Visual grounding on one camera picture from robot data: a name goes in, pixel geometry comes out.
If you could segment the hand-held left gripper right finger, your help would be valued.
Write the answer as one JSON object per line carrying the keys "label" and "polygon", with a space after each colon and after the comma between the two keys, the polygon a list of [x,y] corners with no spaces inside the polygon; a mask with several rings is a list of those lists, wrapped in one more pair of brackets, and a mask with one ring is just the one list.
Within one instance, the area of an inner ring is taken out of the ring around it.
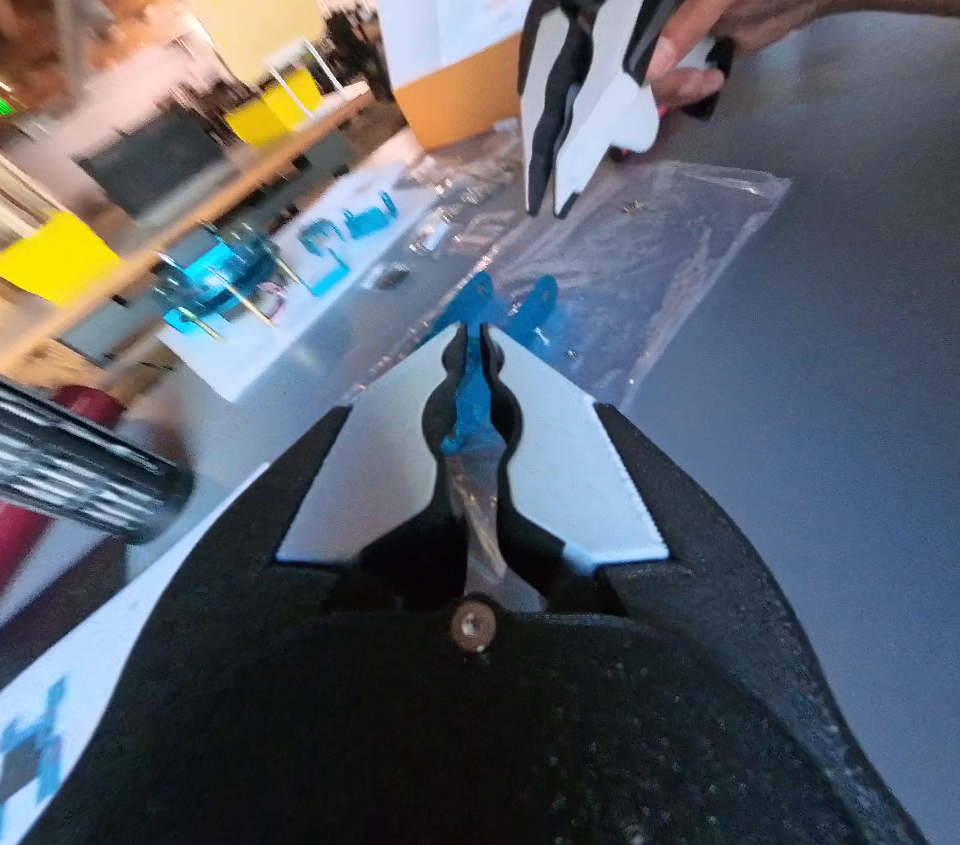
{"label": "hand-held left gripper right finger", "polygon": [[568,566],[662,562],[669,549],[598,402],[495,326],[483,332],[491,395],[507,409],[499,510],[559,543]]}

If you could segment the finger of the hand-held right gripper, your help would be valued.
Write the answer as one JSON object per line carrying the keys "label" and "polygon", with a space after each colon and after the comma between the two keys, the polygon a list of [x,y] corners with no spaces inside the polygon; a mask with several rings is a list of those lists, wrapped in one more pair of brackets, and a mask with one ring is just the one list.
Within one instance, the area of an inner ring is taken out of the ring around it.
{"label": "finger of the hand-held right gripper", "polygon": [[571,106],[554,168],[554,215],[565,218],[609,150],[648,152],[660,123],[652,89],[625,70],[645,0],[606,0],[591,33],[592,58]]}
{"label": "finger of the hand-held right gripper", "polygon": [[536,30],[520,96],[525,209],[531,216],[538,215],[545,202],[579,64],[579,27],[562,9],[547,12]]}

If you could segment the dark grey desk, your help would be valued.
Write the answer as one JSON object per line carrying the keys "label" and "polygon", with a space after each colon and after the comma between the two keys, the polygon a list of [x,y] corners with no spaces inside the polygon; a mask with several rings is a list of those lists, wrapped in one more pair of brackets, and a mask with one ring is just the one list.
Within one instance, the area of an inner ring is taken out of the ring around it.
{"label": "dark grey desk", "polygon": [[791,181],[621,405],[733,516],[877,760],[958,743],[958,22],[737,60],[648,162]]}

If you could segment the blue perforated long bracket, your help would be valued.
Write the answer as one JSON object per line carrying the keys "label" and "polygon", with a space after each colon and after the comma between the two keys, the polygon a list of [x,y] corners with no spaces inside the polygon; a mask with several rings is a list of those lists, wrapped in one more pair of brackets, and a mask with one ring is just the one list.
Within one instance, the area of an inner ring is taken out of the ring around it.
{"label": "blue perforated long bracket", "polygon": [[394,198],[387,191],[379,191],[374,204],[360,210],[342,211],[342,220],[348,237],[360,241],[385,232],[400,218]]}

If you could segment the blue metal U bracket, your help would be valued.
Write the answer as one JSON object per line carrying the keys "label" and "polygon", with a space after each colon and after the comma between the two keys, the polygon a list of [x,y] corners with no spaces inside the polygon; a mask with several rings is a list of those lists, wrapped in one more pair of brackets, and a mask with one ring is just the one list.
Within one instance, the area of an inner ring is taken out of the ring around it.
{"label": "blue metal U bracket", "polygon": [[315,297],[323,297],[351,274],[347,261],[332,249],[307,252],[303,269],[298,273],[306,288]]}

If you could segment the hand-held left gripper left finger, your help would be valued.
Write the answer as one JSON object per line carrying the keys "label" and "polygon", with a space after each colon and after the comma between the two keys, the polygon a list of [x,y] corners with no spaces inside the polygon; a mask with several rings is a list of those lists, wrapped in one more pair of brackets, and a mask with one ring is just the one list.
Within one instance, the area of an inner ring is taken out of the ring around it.
{"label": "hand-held left gripper left finger", "polygon": [[446,531],[453,512],[443,443],[457,422],[466,361],[467,325],[452,323],[354,400],[279,562],[355,562],[404,527]]}

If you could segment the blue metal bracket assembly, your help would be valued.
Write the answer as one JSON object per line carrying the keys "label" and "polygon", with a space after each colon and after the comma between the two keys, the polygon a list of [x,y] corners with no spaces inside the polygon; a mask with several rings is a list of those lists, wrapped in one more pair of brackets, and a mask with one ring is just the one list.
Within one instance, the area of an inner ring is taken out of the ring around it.
{"label": "blue metal bracket assembly", "polygon": [[484,371],[481,331],[497,327],[521,347],[540,350],[547,346],[544,327],[557,310],[559,287],[551,275],[539,278],[520,299],[499,297],[488,272],[474,275],[439,316],[430,335],[462,323],[467,329],[465,371],[456,395],[457,420],[444,439],[446,457],[493,447],[496,431],[490,419],[491,390]]}

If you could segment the white foam sheet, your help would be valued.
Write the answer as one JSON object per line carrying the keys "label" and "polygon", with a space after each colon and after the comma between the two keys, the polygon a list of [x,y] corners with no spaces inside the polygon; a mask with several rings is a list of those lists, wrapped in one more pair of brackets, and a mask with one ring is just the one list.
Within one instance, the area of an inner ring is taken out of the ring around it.
{"label": "white foam sheet", "polygon": [[217,342],[202,332],[179,334],[165,324],[158,334],[161,344],[219,397],[230,403],[237,402],[357,285],[364,271],[376,260],[376,236],[360,241],[350,239],[342,217],[343,210],[360,212],[369,207],[364,203],[366,191],[365,180],[358,179],[356,173],[339,179],[274,237],[284,259],[300,275],[309,253],[298,239],[300,229],[323,218],[337,224],[345,240],[333,242],[333,250],[346,260],[350,274],[327,294],[318,298],[306,286],[294,284],[273,319],[273,327],[242,314],[225,323],[224,341]]}

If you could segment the white instruction sheet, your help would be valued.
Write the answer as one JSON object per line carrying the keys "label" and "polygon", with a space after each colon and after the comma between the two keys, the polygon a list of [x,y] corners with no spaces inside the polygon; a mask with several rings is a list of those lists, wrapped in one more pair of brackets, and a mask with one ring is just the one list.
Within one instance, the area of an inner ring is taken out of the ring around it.
{"label": "white instruction sheet", "polygon": [[138,639],[199,541],[270,468],[263,463],[148,569],[2,690],[1,842],[22,843],[110,706]]}

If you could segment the round blue robot base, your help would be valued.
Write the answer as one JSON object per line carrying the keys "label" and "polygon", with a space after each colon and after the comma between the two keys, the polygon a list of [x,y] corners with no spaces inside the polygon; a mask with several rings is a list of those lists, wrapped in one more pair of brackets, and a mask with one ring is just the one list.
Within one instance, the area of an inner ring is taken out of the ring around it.
{"label": "round blue robot base", "polygon": [[243,226],[220,233],[206,224],[212,247],[188,263],[156,254],[153,291],[166,326],[180,335],[203,333],[224,342],[225,324],[247,314],[269,328],[290,287],[306,283],[268,233]]}

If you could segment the clear plastic bag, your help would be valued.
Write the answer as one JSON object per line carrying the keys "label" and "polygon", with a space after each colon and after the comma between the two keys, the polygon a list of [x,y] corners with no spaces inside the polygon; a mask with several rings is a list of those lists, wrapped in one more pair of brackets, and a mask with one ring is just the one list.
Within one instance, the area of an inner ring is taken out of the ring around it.
{"label": "clear plastic bag", "polygon": [[[356,395],[424,344],[467,282],[487,272],[497,296],[521,299],[543,276],[558,284],[558,305],[543,328],[547,346],[529,349],[601,403],[624,407],[702,299],[747,242],[774,215],[790,181],[762,172],[676,161],[605,164],[586,203],[564,220],[518,222],[484,254],[420,265],[393,291],[411,300],[396,335],[379,341]],[[643,201],[628,215],[620,207]],[[570,361],[567,349],[580,357]],[[469,567],[481,586],[507,577],[496,549],[495,465],[505,449],[447,457],[454,508],[471,532]]]}

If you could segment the yellow storage bin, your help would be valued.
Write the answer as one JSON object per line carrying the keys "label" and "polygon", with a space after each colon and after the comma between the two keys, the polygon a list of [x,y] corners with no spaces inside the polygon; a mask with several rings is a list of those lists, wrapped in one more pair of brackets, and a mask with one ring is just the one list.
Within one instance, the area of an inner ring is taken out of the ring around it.
{"label": "yellow storage bin", "polygon": [[323,106],[318,83],[300,68],[274,83],[259,96],[226,113],[226,128],[242,143],[266,147],[297,131]]}
{"label": "yellow storage bin", "polygon": [[56,307],[72,304],[123,259],[82,219],[58,211],[1,254],[1,279]]}

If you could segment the scattered small clear hardware bags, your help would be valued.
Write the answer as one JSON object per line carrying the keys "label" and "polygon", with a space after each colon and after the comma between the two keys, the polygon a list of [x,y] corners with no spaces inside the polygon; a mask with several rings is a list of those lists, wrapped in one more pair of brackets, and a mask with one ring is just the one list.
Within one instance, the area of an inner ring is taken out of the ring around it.
{"label": "scattered small clear hardware bags", "polygon": [[426,152],[410,128],[399,131],[356,169],[364,203],[386,194],[399,212],[376,236],[375,261],[357,281],[364,292],[394,291],[421,265],[482,256],[519,222],[520,135],[493,131]]}

